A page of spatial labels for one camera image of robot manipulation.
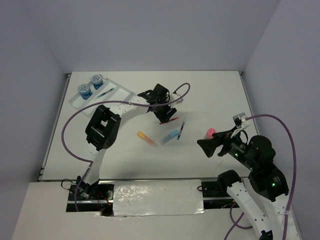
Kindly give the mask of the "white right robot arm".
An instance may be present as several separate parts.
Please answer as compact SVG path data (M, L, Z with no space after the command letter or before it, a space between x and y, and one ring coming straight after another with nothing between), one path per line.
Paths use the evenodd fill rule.
M253 227L259 240L299 240L301 237L288 206L290 191L286 177L273 163L276 155L271 141L255 135L248 142L243 142L240 131L216 132L211 139L200 139L197 144L210 158L215 150L222 157L229 154L249 169L249 183L263 203L264 210L258 206L248 193L244 183L235 170L228 170L218 175L215 182L202 183L201 190L219 192L230 196L240 207Z

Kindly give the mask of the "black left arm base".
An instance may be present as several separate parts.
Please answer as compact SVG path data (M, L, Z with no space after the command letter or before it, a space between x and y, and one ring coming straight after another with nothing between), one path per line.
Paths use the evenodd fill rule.
M78 179L72 181L64 178L60 182L60 186L68 191L66 212L97 212L103 217L111 217L114 215L114 189L115 185L112 183L95 183L90 193L86 193L81 187L76 192Z

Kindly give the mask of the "dark blue gel pen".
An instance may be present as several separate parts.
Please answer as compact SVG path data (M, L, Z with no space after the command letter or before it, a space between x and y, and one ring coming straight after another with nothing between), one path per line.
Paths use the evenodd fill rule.
M180 140L180 138L181 138L181 135L182 135L182 132L183 132L183 129L184 129L184 126L185 126L185 121L183 121L182 122L182 124L181 124L181 127L180 127L180 130L179 130L179 133L178 133L178 135L177 135L177 140Z

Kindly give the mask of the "red ink refill pen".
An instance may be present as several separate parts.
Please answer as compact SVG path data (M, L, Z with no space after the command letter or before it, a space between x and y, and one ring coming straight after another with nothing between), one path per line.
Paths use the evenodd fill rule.
M179 119L179 117L174 117L174 118L169 119L166 122L160 122L159 125L167 124L167 123L173 122L173 121L178 120L178 119Z

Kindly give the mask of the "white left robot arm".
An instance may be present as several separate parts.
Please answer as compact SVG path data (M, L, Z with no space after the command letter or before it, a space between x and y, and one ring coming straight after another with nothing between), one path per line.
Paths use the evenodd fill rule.
M128 104L118 103L106 107L99 105L93 113L86 129L86 141L89 144L91 164L80 187L80 194L91 200L97 196L100 167L106 150L116 141L118 131L128 120L139 115L154 113L160 123L167 123L177 112L175 100L181 96L157 84L153 90L133 94Z

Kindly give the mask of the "blue slime jar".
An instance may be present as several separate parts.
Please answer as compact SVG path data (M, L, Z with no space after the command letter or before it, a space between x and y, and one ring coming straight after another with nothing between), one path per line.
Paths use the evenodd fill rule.
M91 88L88 84L81 84L78 86L78 93L80 96L84 99L87 100L91 95L92 91Z
M101 74L95 74L90 78L95 90L98 90L104 84L104 78Z

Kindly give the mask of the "blue ink refill pen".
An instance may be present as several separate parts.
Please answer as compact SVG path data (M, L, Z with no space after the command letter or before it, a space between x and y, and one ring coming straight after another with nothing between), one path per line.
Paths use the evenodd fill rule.
M101 97L103 97L104 95L109 94L109 93L112 92L114 89L115 89L115 88L111 88L111 89L109 89L109 90L101 93L100 95L97 96L97 98L101 98Z

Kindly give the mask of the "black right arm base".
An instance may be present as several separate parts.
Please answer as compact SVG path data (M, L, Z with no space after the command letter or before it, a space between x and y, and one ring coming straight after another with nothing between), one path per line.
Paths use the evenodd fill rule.
M230 209L234 199L219 186L218 181L202 181L197 187L202 193L205 210Z

